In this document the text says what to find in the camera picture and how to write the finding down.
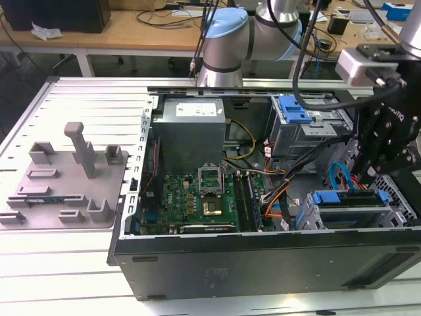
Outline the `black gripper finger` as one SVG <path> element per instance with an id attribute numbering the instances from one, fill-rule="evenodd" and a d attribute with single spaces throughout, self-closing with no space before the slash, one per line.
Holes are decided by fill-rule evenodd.
<path id="1" fill-rule="evenodd" d="M 371 101 L 355 111 L 353 138 L 358 153 L 351 172 L 359 184 L 372 184 L 384 168 L 384 111 L 385 101 Z"/>
<path id="2" fill-rule="evenodd" d="M 376 125 L 368 140 L 368 178 L 405 169 L 413 164 L 413 121 L 385 121 Z"/>

